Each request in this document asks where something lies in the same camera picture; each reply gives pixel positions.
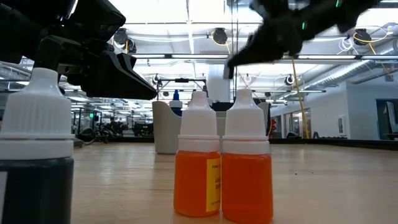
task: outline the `white wall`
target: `white wall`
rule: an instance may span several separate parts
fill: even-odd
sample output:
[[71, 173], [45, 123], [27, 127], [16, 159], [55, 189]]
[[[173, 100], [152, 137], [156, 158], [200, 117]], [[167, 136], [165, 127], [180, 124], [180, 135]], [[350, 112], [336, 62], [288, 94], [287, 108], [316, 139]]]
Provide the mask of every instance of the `white wall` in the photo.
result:
[[[303, 102], [304, 108], [311, 111], [311, 131], [317, 131], [321, 137], [338, 137], [338, 118], [346, 117], [346, 137], [350, 138], [348, 101], [346, 84], [341, 83], [339, 87], [327, 88], [326, 93], [310, 93]], [[285, 122], [283, 115], [300, 110], [299, 102], [293, 105], [278, 106], [271, 109], [271, 116], [282, 115], [282, 134]]]
[[376, 100], [398, 99], [398, 83], [381, 83], [384, 77], [347, 85], [349, 126], [352, 139], [380, 140]]

